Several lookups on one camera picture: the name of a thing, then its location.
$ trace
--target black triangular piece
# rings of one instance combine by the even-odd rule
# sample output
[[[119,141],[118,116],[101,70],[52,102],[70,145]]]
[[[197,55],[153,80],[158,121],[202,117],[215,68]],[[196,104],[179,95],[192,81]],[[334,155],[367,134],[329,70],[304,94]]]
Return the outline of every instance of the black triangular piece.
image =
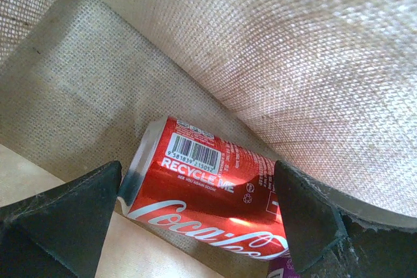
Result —
[[[120,182],[114,161],[0,208],[0,276],[94,277]]]

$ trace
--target coca-cola logo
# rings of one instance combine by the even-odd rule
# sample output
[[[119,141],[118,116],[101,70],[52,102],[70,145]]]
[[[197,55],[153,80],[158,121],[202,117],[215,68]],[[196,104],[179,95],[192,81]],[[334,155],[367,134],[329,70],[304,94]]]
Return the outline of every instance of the coca-cola logo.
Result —
[[[128,214],[128,217],[131,219],[144,220],[145,215],[147,214],[153,213],[161,208],[176,205],[179,206],[175,209],[176,213],[185,211],[187,207],[187,204],[181,200],[162,201],[134,210]],[[147,222],[151,225],[167,227],[169,230],[174,232],[193,237],[197,240],[207,242],[210,245],[221,247],[228,251],[256,258],[257,260],[272,260],[273,258],[276,258],[288,251],[287,240],[284,237],[278,236],[269,231],[257,231],[244,234],[242,236],[232,235],[229,239],[221,240],[219,239],[219,236],[225,234],[224,230],[217,227],[202,228],[203,224],[199,221],[182,220],[183,218],[180,214],[166,214],[150,218]],[[247,246],[252,248],[253,251],[247,251],[239,245],[239,243],[246,242],[246,240],[250,240]],[[262,255],[259,250],[262,250],[262,247],[266,247],[268,244],[274,244],[279,247],[280,251],[271,255]]]

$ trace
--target barcode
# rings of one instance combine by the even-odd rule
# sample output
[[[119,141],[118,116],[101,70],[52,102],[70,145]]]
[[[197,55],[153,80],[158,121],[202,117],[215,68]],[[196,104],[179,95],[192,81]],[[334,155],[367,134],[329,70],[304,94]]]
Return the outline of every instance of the barcode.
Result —
[[[177,136],[172,152],[178,152],[208,166],[216,166],[218,151],[200,145],[193,140]]]
[[[173,133],[165,153],[171,158],[198,167],[213,174],[218,173],[220,166],[220,151]]]

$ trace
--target coca-cola can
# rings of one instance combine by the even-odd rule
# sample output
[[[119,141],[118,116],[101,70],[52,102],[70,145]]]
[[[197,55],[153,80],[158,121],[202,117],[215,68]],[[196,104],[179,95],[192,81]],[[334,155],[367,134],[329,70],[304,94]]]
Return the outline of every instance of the coca-cola can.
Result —
[[[149,124],[119,193],[123,214],[258,260],[288,251],[274,162],[172,117]]]

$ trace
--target purple label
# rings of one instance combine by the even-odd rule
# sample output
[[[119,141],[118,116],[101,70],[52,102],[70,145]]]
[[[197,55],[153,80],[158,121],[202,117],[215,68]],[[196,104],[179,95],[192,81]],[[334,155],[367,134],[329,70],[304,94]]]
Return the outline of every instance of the purple label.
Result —
[[[294,271],[290,255],[285,255],[269,262],[266,278],[300,278],[300,276]]]

